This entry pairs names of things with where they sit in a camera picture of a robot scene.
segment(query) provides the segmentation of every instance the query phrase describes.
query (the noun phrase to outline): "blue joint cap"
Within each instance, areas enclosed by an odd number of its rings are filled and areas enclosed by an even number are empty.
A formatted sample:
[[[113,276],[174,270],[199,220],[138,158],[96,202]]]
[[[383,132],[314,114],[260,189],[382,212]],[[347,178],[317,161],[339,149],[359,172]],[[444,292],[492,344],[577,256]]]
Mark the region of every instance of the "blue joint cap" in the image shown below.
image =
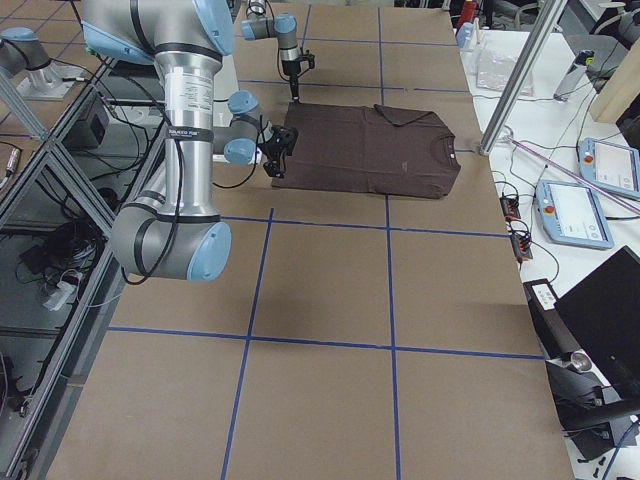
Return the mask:
[[[258,106],[258,100],[248,90],[238,90],[231,95],[227,102],[229,111],[234,115],[242,115],[243,113],[250,112]]]
[[[196,15],[214,48],[223,56],[231,55],[236,37],[226,0],[191,0]]]
[[[256,142],[250,138],[236,138],[224,146],[224,158],[234,165],[249,165],[256,155]]]
[[[210,282],[220,276],[231,252],[231,229],[224,222],[214,224],[191,257],[187,269],[190,282]]]
[[[251,22],[249,20],[243,20],[240,24],[240,29],[242,30],[242,36],[245,40],[255,40],[256,35],[253,33],[253,28],[251,28]]]
[[[290,13],[281,13],[276,16],[274,27],[278,33],[291,33],[296,29],[296,17]]]
[[[84,41],[92,50],[125,62],[153,65],[153,57],[98,27],[83,21]]]
[[[0,37],[15,42],[35,42],[38,40],[38,36],[33,32],[33,30],[27,27],[7,28],[0,33]]]

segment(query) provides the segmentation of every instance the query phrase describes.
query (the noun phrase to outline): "table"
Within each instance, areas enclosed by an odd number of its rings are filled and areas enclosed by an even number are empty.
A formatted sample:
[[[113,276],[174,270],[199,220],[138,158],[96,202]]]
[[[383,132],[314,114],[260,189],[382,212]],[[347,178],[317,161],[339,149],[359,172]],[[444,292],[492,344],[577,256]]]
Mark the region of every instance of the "table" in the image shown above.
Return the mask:
[[[302,101],[437,110],[457,137],[454,190],[277,190],[255,175],[216,192],[235,236],[226,272],[125,289],[47,478],[566,480],[448,15],[273,7],[316,55]],[[279,123],[275,54],[239,42],[235,61]]]
[[[508,55],[518,55],[524,45],[527,33],[523,32],[486,32],[487,48],[495,49]],[[469,55],[463,53],[463,60],[469,61]],[[560,148],[553,151],[556,145],[575,146],[578,135],[580,138],[609,137],[609,141],[625,144],[624,138],[619,134],[615,125],[594,122],[590,116],[586,116],[586,111],[590,100],[595,94],[588,80],[585,78],[578,86],[583,88],[574,92],[566,103],[556,102],[550,99],[553,97],[557,85],[560,83],[566,69],[573,60],[573,53],[564,41],[561,34],[552,34],[545,46],[540,59],[533,68],[534,97],[521,96],[517,102],[507,124],[514,130],[514,137],[518,140],[529,140],[538,144],[551,147],[549,149],[539,149],[544,155],[553,153],[553,160],[561,165],[577,172],[577,160],[573,148]],[[478,115],[480,127],[484,129],[497,104],[495,99],[482,98],[483,96],[498,97],[499,93],[476,87],[475,76],[467,74],[469,88],[474,97],[475,110]],[[533,99],[543,99],[540,101],[529,101]],[[526,153],[516,151],[513,156],[512,172],[509,171],[511,165],[512,148],[508,145],[497,145],[491,152],[491,167],[494,170],[496,181],[508,181],[515,185],[521,195],[533,193],[533,187],[529,183],[537,183],[540,175],[544,173],[545,179],[556,179],[570,181],[567,176],[555,171],[553,168],[544,169],[542,162],[532,159]],[[498,193],[503,191],[503,184],[496,184]],[[511,193],[510,187],[506,187],[505,193]],[[598,265],[604,262],[618,248],[629,245],[636,252],[640,252],[640,225],[635,222],[609,222],[611,232],[615,241],[615,248],[611,250],[598,251],[584,248],[567,247],[551,243],[542,230],[542,224],[537,214],[531,208],[532,198],[523,196],[520,199],[520,211],[524,221],[531,227],[534,240],[539,245],[548,249],[559,261],[560,270],[557,279],[553,282],[554,290],[562,296],[582,278],[593,271]],[[608,216],[629,216],[626,211],[607,199],[601,199],[602,206]],[[556,265],[552,257],[537,246],[533,246],[534,259],[525,262],[520,271],[522,281],[535,280],[539,278],[553,278],[556,274]],[[587,477],[594,471],[594,465],[579,464],[575,461],[578,455],[573,447],[573,467],[577,476]],[[626,473],[633,477],[640,472],[639,447],[624,449],[616,461],[616,466],[611,472],[611,478],[615,474]]]

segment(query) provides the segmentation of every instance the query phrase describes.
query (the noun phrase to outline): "brown t-shirt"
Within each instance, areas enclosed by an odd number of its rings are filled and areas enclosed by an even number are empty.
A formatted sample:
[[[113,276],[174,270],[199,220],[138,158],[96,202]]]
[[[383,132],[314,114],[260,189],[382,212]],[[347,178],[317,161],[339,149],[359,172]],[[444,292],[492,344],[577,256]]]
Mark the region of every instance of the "brown t-shirt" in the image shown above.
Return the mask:
[[[290,104],[285,124],[299,136],[275,187],[441,198],[460,171],[434,112]]]

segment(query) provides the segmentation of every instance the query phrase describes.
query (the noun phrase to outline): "sticker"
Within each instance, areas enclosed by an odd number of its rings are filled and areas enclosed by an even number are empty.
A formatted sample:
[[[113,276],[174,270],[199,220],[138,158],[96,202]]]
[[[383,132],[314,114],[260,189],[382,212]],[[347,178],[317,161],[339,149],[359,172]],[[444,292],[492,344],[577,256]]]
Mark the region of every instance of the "sticker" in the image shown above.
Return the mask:
[[[555,308],[556,297],[553,296],[553,292],[546,283],[533,285],[532,288],[542,308],[545,310],[553,310]]]
[[[168,138],[174,140],[190,140],[193,142],[213,142],[213,132],[204,128],[169,127]]]
[[[164,77],[167,110],[213,115],[213,80],[190,73],[172,72]]]

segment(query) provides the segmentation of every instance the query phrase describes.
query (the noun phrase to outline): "blue tape line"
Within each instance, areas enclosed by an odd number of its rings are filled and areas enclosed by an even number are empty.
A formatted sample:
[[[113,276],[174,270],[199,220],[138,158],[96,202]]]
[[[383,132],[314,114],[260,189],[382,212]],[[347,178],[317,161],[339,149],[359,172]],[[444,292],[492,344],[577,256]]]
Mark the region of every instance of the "blue tape line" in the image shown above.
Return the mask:
[[[250,217],[231,217],[231,216],[221,216],[223,220],[238,220],[241,222],[260,222],[260,223],[268,223],[268,218],[250,218]]]
[[[349,225],[341,223],[316,223],[316,222],[302,222],[297,220],[274,220],[273,223],[282,225],[306,225],[312,227],[332,227],[332,228],[353,228],[361,230],[386,230],[386,227],[376,227],[373,225]]]
[[[109,326],[107,330],[109,330],[110,332],[155,333],[158,335],[224,338],[227,340],[246,340],[247,339],[245,335],[234,335],[232,333],[198,332],[198,331],[188,331],[188,330],[167,330],[167,329],[160,329],[160,328]]]
[[[75,41],[76,38],[78,38],[80,35],[82,34],[82,30],[80,30],[78,33],[75,34],[75,36],[71,39],[71,42],[67,43],[67,46],[64,47],[62,49],[62,51],[58,54],[58,57],[62,57],[62,55],[64,55],[64,52],[67,51],[67,48],[69,48],[71,45],[83,45],[83,44],[74,44],[73,42]]]
[[[330,227],[330,228],[352,228],[359,230],[391,230],[392,232],[408,232],[408,233],[432,233],[436,235],[459,235],[464,237],[489,237],[489,238],[509,238],[507,233],[487,233],[487,232],[465,232],[458,230],[437,230],[433,228],[411,228],[411,227],[386,227],[375,225],[355,225],[348,223],[321,223],[321,222],[305,222],[299,220],[268,220],[264,218],[250,218],[250,217],[224,217],[227,220],[237,220],[245,222],[271,222],[281,225],[302,225],[312,227]]]
[[[307,37],[306,40],[311,40],[314,42],[342,42],[342,43],[366,43],[371,45],[376,45],[378,43],[382,43],[383,45],[415,45],[418,47],[455,47],[458,46],[454,43],[431,43],[431,42],[392,42],[385,40],[356,40],[352,38],[316,38],[316,37]]]
[[[311,7],[313,5],[309,5],[309,8],[307,9],[307,20],[306,22],[304,22],[304,31],[302,32],[302,44],[300,45],[300,48],[302,48],[304,50],[304,42],[307,40],[307,29],[309,28],[309,18],[311,18]]]
[[[247,336],[238,335],[233,333],[216,333],[216,332],[200,332],[196,330],[171,330],[161,328],[145,328],[145,327],[126,327],[126,326],[110,326],[107,330],[112,332],[126,332],[126,333],[143,333],[143,334],[156,334],[156,335],[176,335],[183,337],[207,337],[207,338],[219,338],[223,340],[251,340],[252,342],[266,342],[266,343],[290,343],[296,345],[314,345],[321,347],[341,347],[341,348],[356,348],[365,350],[393,350],[391,345],[376,345],[373,343],[352,343],[352,342],[338,342],[331,340],[309,340],[304,338],[280,338],[280,337],[266,337],[266,336]],[[491,357],[491,358],[511,358],[511,359],[524,359],[524,360],[543,360],[542,356],[527,355],[520,353],[504,353],[504,352],[479,352],[473,350],[451,350],[442,348],[426,348],[426,347],[407,347],[396,346],[396,351],[412,352],[412,353],[433,353],[441,355],[458,355],[465,357]]]
[[[427,228],[401,228],[391,227],[395,232],[411,232],[411,233],[435,233],[440,235],[460,235],[463,237],[490,237],[490,238],[509,238],[507,233],[484,233],[484,232],[463,232],[456,230],[432,230]]]
[[[285,82],[279,80],[251,80],[251,79],[241,79],[238,80],[238,83],[265,83],[269,85],[284,85]],[[305,83],[307,86],[311,87],[344,87],[344,88],[380,88],[380,85],[341,85],[337,83]],[[393,90],[404,90],[402,87],[388,87],[387,89]]]
[[[258,309],[258,298],[260,297],[260,286],[262,284],[262,274],[264,272],[264,264],[267,258],[267,248],[269,247],[269,236],[271,235],[271,225],[273,221],[274,209],[269,212],[269,223],[267,224],[267,232],[264,237],[264,245],[262,246],[262,258],[260,259],[260,268],[258,270],[258,280],[256,282],[256,290],[253,296],[253,305],[251,306],[251,318],[249,319],[249,328],[247,329],[247,340],[244,345],[242,354],[242,365],[240,366],[240,376],[238,377],[238,385],[236,387],[236,397],[233,403],[233,412],[231,414],[231,424],[229,425],[229,433],[227,435],[227,448],[224,452],[224,462],[222,464],[222,472],[220,480],[227,478],[227,470],[229,468],[229,458],[231,456],[231,446],[233,444],[233,435],[236,428],[236,420],[238,418],[238,409],[240,407],[240,396],[242,395],[242,385],[247,370],[247,359],[249,358],[249,346],[251,345],[251,333],[253,332],[253,323]]]
[[[382,20],[380,18],[380,7],[378,11],[378,56],[380,60],[380,104],[384,105],[384,61],[382,56]]]
[[[396,480],[402,479],[402,456],[400,452],[400,408],[398,402],[398,362],[396,355],[396,318],[393,299],[393,255],[391,248],[391,208],[389,195],[385,195],[385,217],[387,225],[387,277],[389,280],[389,326],[391,331],[391,378],[393,384],[393,428],[396,454]]]
[[[473,350],[448,350],[443,348],[396,347],[400,352],[436,353],[439,355],[459,355],[464,357],[511,358],[516,360],[544,360],[542,355],[523,353],[477,352]]]
[[[67,2],[60,2],[60,6],[59,6],[58,8],[56,8],[56,9],[54,10],[54,12],[46,18],[46,20],[44,21],[44,23],[43,23],[42,25],[40,25],[38,28],[36,28],[36,29],[34,30],[34,32],[38,32],[38,30],[40,30],[40,29],[41,29],[42,27],[44,27],[47,23],[49,23],[49,22],[51,21],[52,17],[53,17],[56,13],[58,13],[60,10],[62,10],[62,7],[64,7],[66,4],[67,4]]]
[[[424,88],[424,87],[416,87],[414,90],[419,92],[443,92],[443,93],[469,93],[469,90],[457,90],[457,89],[449,89],[449,88]]]
[[[13,18],[12,15],[14,13],[16,13],[18,10],[20,10],[22,7],[24,7],[24,5],[27,3],[27,1],[28,0],[23,0],[20,5],[18,5],[16,8],[14,8],[11,13],[9,13],[9,15],[7,15],[6,17],[3,17],[2,20],[0,20],[0,23],[4,22],[5,20],[7,20],[9,18]]]
[[[421,47],[456,47],[458,48],[458,45],[456,45],[455,43],[438,43],[438,42],[392,42],[392,41],[388,41],[388,42],[383,42],[386,45],[418,45]]]
[[[330,340],[306,340],[302,338],[278,338],[278,337],[255,337],[251,340],[256,342],[267,343],[287,343],[294,345],[316,345],[321,347],[341,347],[341,348],[359,348],[365,350],[391,350],[389,345],[374,345],[370,343],[351,343],[351,342],[333,342]]]

